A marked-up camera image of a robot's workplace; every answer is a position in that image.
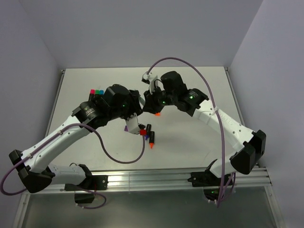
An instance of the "white wall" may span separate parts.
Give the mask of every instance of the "white wall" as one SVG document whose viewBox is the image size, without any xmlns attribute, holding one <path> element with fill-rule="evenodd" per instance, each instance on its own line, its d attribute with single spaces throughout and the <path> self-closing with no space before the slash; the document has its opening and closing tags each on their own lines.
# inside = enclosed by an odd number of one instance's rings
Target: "white wall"
<svg viewBox="0 0 304 228">
<path fill-rule="evenodd" d="M 61 67 L 229 66 L 262 0 L 20 0 Z M 166 62 L 176 66 L 176 62 Z"/>
<path fill-rule="evenodd" d="M 267 134 L 263 162 L 290 228 L 304 224 L 304 1 L 264 0 L 230 68 L 246 124 Z"/>
<path fill-rule="evenodd" d="M 44 137 L 59 70 L 29 17 L 17 0 L 0 2 L 0 176 L 12 164 L 9 153 L 24 150 Z M 17 172 L 7 191 L 22 188 Z M 20 196 L 0 194 L 0 227 L 9 228 Z"/>
</svg>

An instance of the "cable tie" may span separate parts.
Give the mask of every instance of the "cable tie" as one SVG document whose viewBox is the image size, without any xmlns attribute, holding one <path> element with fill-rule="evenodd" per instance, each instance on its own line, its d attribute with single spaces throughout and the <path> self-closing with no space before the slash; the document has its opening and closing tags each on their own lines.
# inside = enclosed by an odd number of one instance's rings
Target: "cable tie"
<svg viewBox="0 0 304 228">
<path fill-rule="evenodd" d="M 213 108 L 213 111 L 209 113 L 209 119 L 208 119 L 208 121 L 207 121 L 207 123 L 206 123 L 207 125 L 208 125 L 208 123 L 209 123 L 211 117 L 214 115 L 214 113 L 215 113 L 217 110 L 219 110 L 219 108 L 218 108 L 217 106 L 215 106 L 215 108 Z"/>
</svg>

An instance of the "white table surface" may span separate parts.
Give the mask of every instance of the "white table surface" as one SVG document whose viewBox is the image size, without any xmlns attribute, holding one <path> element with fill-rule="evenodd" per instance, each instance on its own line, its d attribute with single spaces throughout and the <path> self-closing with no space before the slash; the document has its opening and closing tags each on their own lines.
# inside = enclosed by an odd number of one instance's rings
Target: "white table surface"
<svg viewBox="0 0 304 228">
<path fill-rule="evenodd" d="M 137 89 L 143 95 L 148 85 L 141 82 L 141 78 L 147 70 L 148 67 L 67 69 L 49 132 L 62 124 L 81 102 L 87 101 L 90 89 L 105 90 L 112 84 L 121 84 L 128 89 Z M 182 76 L 188 88 L 198 88 L 209 95 L 202 79 L 190 67 L 156 67 L 152 72 L 160 78 L 172 70 Z M 216 105 L 240 121 L 224 68 L 198 67 L 198 70 L 209 82 Z M 147 142 L 143 157 L 134 164 L 124 165 L 110 160 L 104 154 L 95 134 L 89 134 L 71 145 L 52 163 L 81 163 L 90 170 L 166 169 L 207 167 L 213 160 L 221 157 L 220 135 L 174 106 L 164 107 L 161 116 L 143 113 L 139 116 L 139 122 L 152 125 L 155 145 L 151 150 Z M 125 132 L 124 127 L 124 120 L 116 119 L 97 131 L 113 157 L 121 161 L 131 161 L 141 152 L 142 137 Z M 233 149 L 226 143 L 226 153 L 230 152 Z"/>
</svg>

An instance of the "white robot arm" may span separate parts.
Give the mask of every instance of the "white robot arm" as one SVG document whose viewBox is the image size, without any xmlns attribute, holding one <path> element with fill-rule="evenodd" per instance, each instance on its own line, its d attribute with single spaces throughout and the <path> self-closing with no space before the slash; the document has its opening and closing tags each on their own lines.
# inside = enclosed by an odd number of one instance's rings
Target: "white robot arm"
<svg viewBox="0 0 304 228">
<path fill-rule="evenodd" d="M 187 89 L 181 76 L 171 71 L 163 76 L 162 82 L 164 90 L 157 86 L 151 87 L 153 82 L 157 82 L 157 76 L 145 74 L 142 81 L 150 84 L 149 90 L 144 93 L 144 112 L 159 113 L 164 106 L 175 105 L 191 117 L 196 118 L 220 133 L 219 120 L 215 115 L 217 111 L 224 128 L 225 139 L 232 145 L 235 152 L 225 156 L 225 175 L 229 176 L 233 172 L 249 174 L 257 161 L 264 154 L 266 135 L 261 130 L 253 130 L 241 125 L 228 114 L 217 107 L 213 107 L 207 95 L 198 89 Z M 222 161 L 213 161 L 199 178 L 190 178 L 194 187 L 217 186 L 221 178 Z"/>
<path fill-rule="evenodd" d="M 66 121 L 42 141 L 22 152 L 14 150 L 9 157 L 14 165 L 24 160 L 16 169 L 31 193 L 41 191 L 50 184 L 73 184 L 87 189 L 92 182 L 92 174 L 85 165 L 66 167 L 51 162 L 74 142 L 116 118 L 126 121 L 129 133 L 138 134 L 144 128 L 138 124 L 137 116 L 141 113 L 139 92 L 113 85 L 107 88 L 104 95 L 81 103 Z"/>
</svg>

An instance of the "metal frame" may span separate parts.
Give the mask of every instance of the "metal frame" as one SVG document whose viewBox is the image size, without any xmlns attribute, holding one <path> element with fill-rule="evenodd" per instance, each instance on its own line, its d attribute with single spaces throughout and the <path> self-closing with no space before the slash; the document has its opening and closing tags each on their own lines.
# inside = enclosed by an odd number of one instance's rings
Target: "metal frame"
<svg viewBox="0 0 304 228">
<path fill-rule="evenodd" d="M 237 106 L 237 112 L 238 112 L 239 118 L 241 120 L 241 123 L 243 125 L 245 125 L 241 110 L 240 110 L 239 105 L 238 105 L 237 96 L 234 92 L 234 89 L 233 89 L 233 86 L 232 86 L 232 83 L 231 83 L 228 67 L 225 68 L 225 72 L 226 72 L 226 76 L 227 76 L 227 79 L 228 79 L 228 82 L 229 82 L 229 85 L 230 85 L 230 89 L 232 91 L 234 101 L 235 101 L 236 106 Z M 269 206 L 270 206 L 272 215 L 274 217 L 275 226 L 277 228 L 286 228 L 286 224 L 284 222 L 283 215 L 282 215 L 282 212 L 280 210 L 280 206 L 279 206 L 279 204 L 276 200 L 276 197 L 275 197 L 275 194 L 274 194 L 274 191 L 273 191 L 273 188 L 272 188 L 272 184 L 270 186 L 265 186 L 265 192 L 266 192 L 266 195 L 267 195 L 267 199 L 268 199 L 268 202 L 269 202 Z"/>
<path fill-rule="evenodd" d="M 225 68 L 227 79 L 232 91 L 237 112 L 241 123 L 244 124 L 244 119 L 241 114 L 238 101 L 231 84 L 228 69 Z M 46 136 L 49 132 L 53 114 L 55 111 L 60 88 L 63 82 L 65 70 L 62 70 L 61 79 L 59 82 L 57 95 L 53 105 L 51 117 L 47 126 Z M 153 191 L 153 190 L 190 190 L 194 189 L 192 184 L 187 182 L 190 173 L 194 171 L 204 171 L 205 168 L 187 168 L 187 169 L 164 169 L 164 170 L 135 170 L 135 171 L 94 171 L 93 175 L 108 175 L 108 189 L 105 192 L 117 191 Z M 270 204 L 275 224 L 278 228 L 285 228 L 283 217 L 273 194 L 272 184 L 266 168 L 256 166 L 249 175 L 237 173 L 236 187 L 265 187 L 267 198 Z M 209 189 L 218 188 L 218 186 L 208 187 Z M 51 185 L 48 188 L 36 194 L 74 194 L 75 192 L 64 191 L 64 185 Z M 30 193 L 25 192 L 21 196 L 19 208 L 13 223 L 14 228 L 21 228 L 28 207 Z"/>
<path fill-rule="evenodd" d="M 93 171 L 93 175 L 108 175 L 108 188 L 98 192 L 118 191 L 156 191 L 156 190 L 190 190 L 194 189 L 187 181 L 191 172 L 204 171 L 204 168 L 137 170 L 137 171 Z M 266 168 L 254 168 L 249 175 L 237 173 L 236 187 L 271 186 Z M 71 194 L 64 191 L 65 185 L 50 185 L 36 194 Z M 204 187 L 216 189 L 218 186 Z"/>
</svg>

